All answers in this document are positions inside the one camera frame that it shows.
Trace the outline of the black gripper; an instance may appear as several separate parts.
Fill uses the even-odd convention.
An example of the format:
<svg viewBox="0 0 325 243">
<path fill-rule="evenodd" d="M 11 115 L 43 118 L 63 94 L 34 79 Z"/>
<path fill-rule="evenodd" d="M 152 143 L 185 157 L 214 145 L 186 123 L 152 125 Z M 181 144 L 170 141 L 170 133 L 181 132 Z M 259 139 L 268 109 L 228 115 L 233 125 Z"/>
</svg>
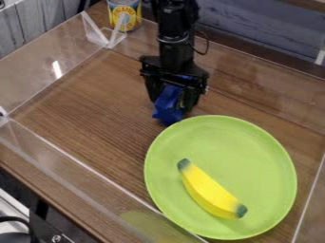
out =
<svg viewBox="0 0 325 243">
<path fill-rule="evenodd" d="M 181 71 L 162 68 L 158 56 L 140 57 L 142 68 L 140 75 L 145 79 L 145 85 L 152 102 L 164 91 L 164 84 L 174 84 L 181 87 L 178 95 L 178 107 L 188 113 L 198 104 L 201 94 L 206 93 L 210 73 L 196 63 L 188 64 Z"/>
</svg>

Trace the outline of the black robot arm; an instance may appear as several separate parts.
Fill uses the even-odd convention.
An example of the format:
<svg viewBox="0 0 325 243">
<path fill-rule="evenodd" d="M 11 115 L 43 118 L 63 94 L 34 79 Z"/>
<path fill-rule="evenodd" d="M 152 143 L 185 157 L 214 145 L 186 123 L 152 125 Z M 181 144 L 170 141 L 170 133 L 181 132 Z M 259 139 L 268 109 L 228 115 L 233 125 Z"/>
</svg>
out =
<svg viewBox="0 0 325 243">
<path fill-rule="evenodd" d="M 210 73 L 194 62 L 194 25 L 200 18 L 197 0 L 150 0 L 158 23 L 160 55 L 142 55 L 140 75 L 150 100 L 156 103 L 164 90 L 181 90 L 176 109 L 189 112 L 206 92 Z"/>
</svg>

